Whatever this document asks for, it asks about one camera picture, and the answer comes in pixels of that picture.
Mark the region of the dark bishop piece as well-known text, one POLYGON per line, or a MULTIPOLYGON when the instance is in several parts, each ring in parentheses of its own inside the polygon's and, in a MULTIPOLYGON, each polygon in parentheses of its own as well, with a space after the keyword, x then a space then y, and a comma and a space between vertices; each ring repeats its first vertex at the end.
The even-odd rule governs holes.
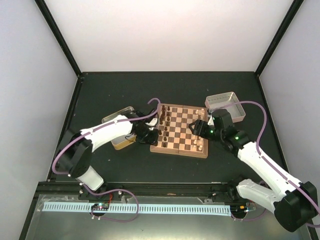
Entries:
POLYGON ((162 116, 162 117, 160 118, 160 124, 162 125, 162 124, 164 123, 164 121, 165 121, 165 117, 162 116))

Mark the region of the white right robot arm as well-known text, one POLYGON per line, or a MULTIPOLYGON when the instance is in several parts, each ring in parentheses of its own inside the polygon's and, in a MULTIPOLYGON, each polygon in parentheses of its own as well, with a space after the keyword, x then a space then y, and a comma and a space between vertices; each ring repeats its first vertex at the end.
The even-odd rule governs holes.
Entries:
POLYGON ((234 202, 251 200, 273 213, 278 223, 294 232, 320 213, 317 188, 302 182, 273 161, 243 130, 238 130, 226 109, 211 113, 209 121, 197 119, 189 124, 192 134, 221 145, 248 165, 266 183, 266 187, 244 179, 227 189, 234 202))

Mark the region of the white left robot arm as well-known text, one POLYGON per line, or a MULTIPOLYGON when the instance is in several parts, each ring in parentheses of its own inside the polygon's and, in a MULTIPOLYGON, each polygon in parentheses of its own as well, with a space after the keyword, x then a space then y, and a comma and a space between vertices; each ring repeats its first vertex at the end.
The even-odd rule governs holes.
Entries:
POLYGON ((97 200, 103 199, 108 192, 104 179, 91 166, 91 155, 102 145, 112 140, 136 135, 144 144, 152 145, 157 141, 157 111, 148 115, 140 111, 122 112, 113 119, 100 125, 75 132, 67 130, 62 137, 52 163, 52 172, 67 175, 89 188, 89 193, 97 200))

